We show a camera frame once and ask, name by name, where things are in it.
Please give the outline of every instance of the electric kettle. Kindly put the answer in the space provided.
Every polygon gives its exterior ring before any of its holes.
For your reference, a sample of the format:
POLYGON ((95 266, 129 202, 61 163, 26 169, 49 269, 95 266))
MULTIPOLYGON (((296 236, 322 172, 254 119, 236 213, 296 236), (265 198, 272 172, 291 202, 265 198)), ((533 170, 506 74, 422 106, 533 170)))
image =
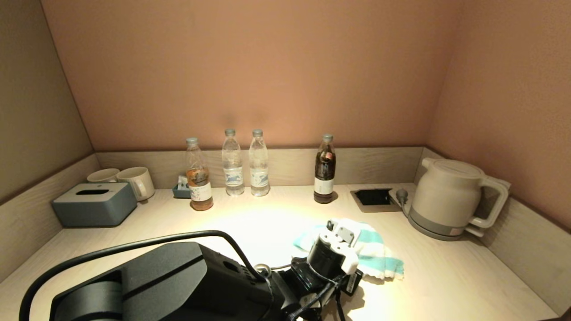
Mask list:
POLYGON ((484 236, 482 228, 496 221, 508 199, 511 184, 456 160, 425 158, 422 166, 428 170, 420 179, 412 200, 408 215, 412 226, 440 240, 458 239, 464 230, 484 236), (486 219, 474 216, 484 186, 499 192, 486 219))

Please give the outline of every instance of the plastic bottle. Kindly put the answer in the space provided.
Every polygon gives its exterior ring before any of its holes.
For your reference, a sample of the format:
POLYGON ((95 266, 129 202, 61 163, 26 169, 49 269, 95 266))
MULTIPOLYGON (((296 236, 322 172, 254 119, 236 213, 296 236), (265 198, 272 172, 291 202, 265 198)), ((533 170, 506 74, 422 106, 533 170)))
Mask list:
POLYGON ((324 134, 317 156, 315 156, 315 184, 313 187, 315 202, 327 204, 333 201, 335 163, 333 135, 324 134))
POLYGON ((237 196, 244 193, 240 144, 236 140, 234 129, 227 129, 225 134, 226 140, 222 144, 222 167, 226 178, 226 194, 237 196))
POLYGON ((210 186, 210 172, 208 165, 198 147, 198 138, 186 140, 186 177, 190 188, 190 206, 197 211, 205 211, 212 207, 212 188, 210 186))
POLYGON ((268 180, 268 148, 264 143, 263 132, 256 129, 250 144, 250 190, 254 196, 264 196, 270 191, 268 180))

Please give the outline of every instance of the white mug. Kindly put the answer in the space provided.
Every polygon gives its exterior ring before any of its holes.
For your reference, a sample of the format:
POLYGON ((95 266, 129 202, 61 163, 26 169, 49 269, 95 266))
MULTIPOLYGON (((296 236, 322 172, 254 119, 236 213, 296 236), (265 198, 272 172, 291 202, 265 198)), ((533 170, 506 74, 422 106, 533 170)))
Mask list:
POLYGON ((119 173, 117 168, 106 168, 89 174, 87 181, 91 183, 116 183, 117 173, 119 173))
POLYGON ((117 174, 117 180, 131 185, 137 202, 146 200, 155 194, 155 187, 152 185, 151 174, 146 167, 132 167, 122 170, 117 174))

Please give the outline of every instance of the kettle base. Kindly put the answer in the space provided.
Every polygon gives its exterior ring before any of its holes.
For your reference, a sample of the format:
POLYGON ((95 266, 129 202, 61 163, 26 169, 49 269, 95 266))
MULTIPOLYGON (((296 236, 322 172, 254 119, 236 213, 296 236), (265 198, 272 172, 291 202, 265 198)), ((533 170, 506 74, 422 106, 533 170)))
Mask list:
POLYGON ((411 212, 408 215, 408 222, 419 232, 421 232, 424 235, 430 236, 433 239, 437 239, 437 240, 445 240, 445 241, 452 241, 452 240, 458 240, 459 238, 462 237, 462 234, 460 235, 442 235, 442 234, 438 234, 438 233, 434 233, 433 231, 429 231, 426 228, 423 228, 422 226, 420 226, 418 223, 415 222, 414 219, 412 219, 412 213, 414 211, 414 208, 411 208, 411 212))

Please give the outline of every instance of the striped towel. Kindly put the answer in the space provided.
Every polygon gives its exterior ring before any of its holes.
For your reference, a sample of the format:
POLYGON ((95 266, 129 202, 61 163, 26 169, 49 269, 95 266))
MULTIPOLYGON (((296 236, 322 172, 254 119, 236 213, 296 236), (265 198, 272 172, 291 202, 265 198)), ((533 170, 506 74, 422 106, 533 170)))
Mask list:
MULTIPOLYGON (((359 257, 358 269, 364 274, 384 280, 404 278, 404 262, 392 256, 392 251, 385 246, 381 235, 369 224, 359 223, 361 234, 355 244, 355 251, 359 257)), ((311 250, 313 243, 325 225, 315 226, 312 230, 303 233, 294 242, 294 256, 305 257, 311 250)))

